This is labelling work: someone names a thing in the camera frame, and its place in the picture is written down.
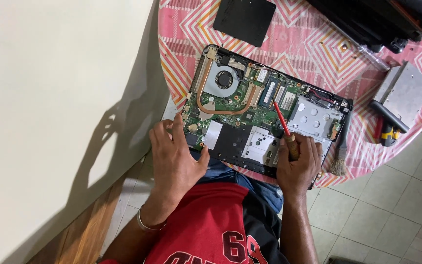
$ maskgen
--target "red screwdriver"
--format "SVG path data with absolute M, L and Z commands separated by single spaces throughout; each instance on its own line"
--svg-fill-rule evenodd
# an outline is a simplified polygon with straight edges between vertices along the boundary
M 283 114 L 281 114 L 281 110 L 279 110 L 278 103 L 273 101 L 273 105 L 276 109 L 276 112 L 278 112 L 279 121 L 281 121 L 281 124 L 284 128 L 284 140 L 286 141 L 287 147 L 289 148 L 289 161 L 296 161 L 299 159 L 299 150 L 296 137 L 289 132 L 286 122 L 284 121 Z

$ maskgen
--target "jeans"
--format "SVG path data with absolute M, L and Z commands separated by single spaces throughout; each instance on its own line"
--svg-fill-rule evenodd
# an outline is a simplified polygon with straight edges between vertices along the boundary
M 193 151 L 190 153 L 195 160 L 200 158 L 200 153 Z M 281 191 L 281 188 L 249 178 L 232 170 L 221 161 L 214 158 L 210 159 L 208 163 L 208 170 L 196 184 L 212 182 L 230 182 L 245 187 L 255 195 L 265 200 L 276 213 L 279 213 L 283 207 L 283 192 Z

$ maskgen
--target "pink tablecloth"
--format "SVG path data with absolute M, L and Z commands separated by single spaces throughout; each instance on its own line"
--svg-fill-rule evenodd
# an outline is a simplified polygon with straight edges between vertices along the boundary
M 161 0 L 158 40 L 164 75 L 177 108 L 186 94 L 203 48 L 221 45 L 231 51 L 269 65 L 345 98 L 353 98 L 355 114 L 348 136 L 348 174 L 337 177 L 327 170 L 334 158 L 334 144 L 323 165 L 316 187 L 339 184 L 362 176 L 383 165 L 405 148 L 422 130 L 422 109 L 409 133 L 401 135 L 394 147 L 382 147 L 373 138 L 377 115 L 367 104 L 385 73 L 365 57 L 305 0 L 270 0 L 277 8 L 261 48 L 234 39 L 212 28 L 219 0 Z M 399 55 L 386 48 L 380 53 L 387 62 L 412 62 L 422 73 L 422 42 L 410 42 Z M 275 180 L 230 165 L 249 177 Z

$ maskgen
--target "silver bangle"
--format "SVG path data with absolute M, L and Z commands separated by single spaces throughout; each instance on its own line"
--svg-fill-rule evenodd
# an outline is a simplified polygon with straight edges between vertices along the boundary
M 143 208 L 142 206 L 141 206 L 141 208 L 139 208 L 139 210 L 138 210 L 138 214 L 136 215 L 136 219 L 138 220 L 138 225 L 139 225 L 139 228 L 141 228 L 141 230 L 143 230 L 143 231 L 145 231 L 145 232 L 156 232 L 156 231 L 159 231 L 159 230 L 161 230 L 162 228 L 164 228 L 164 226 L 166 226 L 166 224 L 164 224 L 164 225 L 162 225 L 162 226 L 161 226 L 161 228 L 159 228 L 159 229 L 152 229 L 152 228 L 149 228 L 149 227 L 145 226 L 145 225 L 143 224 L 143 222 L 141 222 L 140 212 L 141 212 L 141 209 L 142 209 L 142 208 Z

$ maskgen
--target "white wall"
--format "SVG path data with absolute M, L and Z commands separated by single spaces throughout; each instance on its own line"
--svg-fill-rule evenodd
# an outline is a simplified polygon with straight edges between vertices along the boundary
M 26 262 L 149 148 L 168 97 L 152 4 L 0 0 L 0 263 Z

